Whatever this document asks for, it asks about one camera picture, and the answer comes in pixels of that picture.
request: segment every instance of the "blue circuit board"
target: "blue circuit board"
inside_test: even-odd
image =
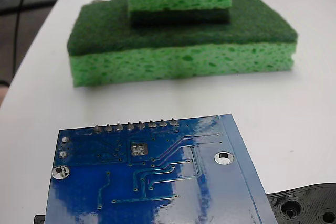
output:
[[[231,115],[61,130],[46,224],[276,224]]]

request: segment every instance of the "stacked sponges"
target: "stacked sponges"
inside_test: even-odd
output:
[[[112,0],[82,8],[68,51],[90,86],[289,70],[296,42],[261,0]]]

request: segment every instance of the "white tabletop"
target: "white tabletop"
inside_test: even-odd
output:
[[[0,108],[1,223],[44,214],[59,129],[233,114],[266,193],[336,183],[336,0],[263,0],[299,33],[289,72],[73,88],[58,0]]]

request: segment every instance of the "mounting hole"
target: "mounting hole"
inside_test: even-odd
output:
[[[53,168],[51,171],[51,176],[54,179],[58,179],[58,180],[65,179],[66,177],[69,176],[69,174],[70,174],[70,170],[66,166],[57,166]]]
[[[326,212],[323,216],[322,216],[322,220],[325,223],[335,223],[336,217],[335,214],[333,212]]]
[[[301,213],[301,206],[298,202],[290,200],[281,206],[281,211],[288,218],[294,218]]]
[[[215,161],[220,165],[229,165],[233,162],[233,155],[230,152],[218,152]]]

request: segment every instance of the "wire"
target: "wire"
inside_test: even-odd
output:
[[[21,16],[21,11],[23,7],[23,2],[24,0],[20,0],[18,9],[17,9],[17,15],[16,15],[16,21],[15,21],[15,30],[14,30],[14,43],[13,43],[13,71],[12,75],[13,78],[16,73],[16,64],[17,64],[17,37],[18,37],[18,30],[20,26],[20,16]]]
[[[7,86],[7,87],[9,87],[9,83],[7,81],[0,81],[0,86]]]

